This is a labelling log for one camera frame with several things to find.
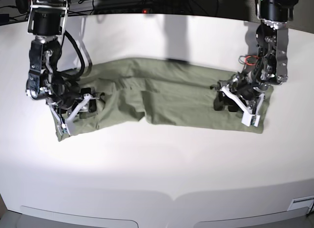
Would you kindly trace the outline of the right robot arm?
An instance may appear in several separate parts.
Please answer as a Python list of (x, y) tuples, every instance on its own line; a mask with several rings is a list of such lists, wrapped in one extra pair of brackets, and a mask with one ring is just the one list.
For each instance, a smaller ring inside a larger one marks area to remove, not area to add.
[[(81, 51), (65, 25), (71, 0), (30, 0), (27, 31), (34, 35), (29, 50), (29, 72), (26, 94), (34, 101), (45, 100), (57, 115), (95, 113), (92, 88), (78, 84), (85, 63)], [(81, 63), (78, 71), (58, 71), (63, 41), (68, 38)]]

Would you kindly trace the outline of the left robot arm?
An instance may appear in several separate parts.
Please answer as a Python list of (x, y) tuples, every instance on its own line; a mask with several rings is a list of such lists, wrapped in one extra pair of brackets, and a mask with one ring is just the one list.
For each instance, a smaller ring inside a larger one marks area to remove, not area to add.
[(256, 30), (258, 53), (249, 70), (220, 80), (212, 88), (217, 91), (213, 102), (216, 111), (228, 108), (230, 112), (248, 110), (258, 113), (271, 85), (281, 85), (288, 80), (288, 28), (293, 20), (293, 10), (299, 0), (255, 0), (256, 16), (260, 25)]

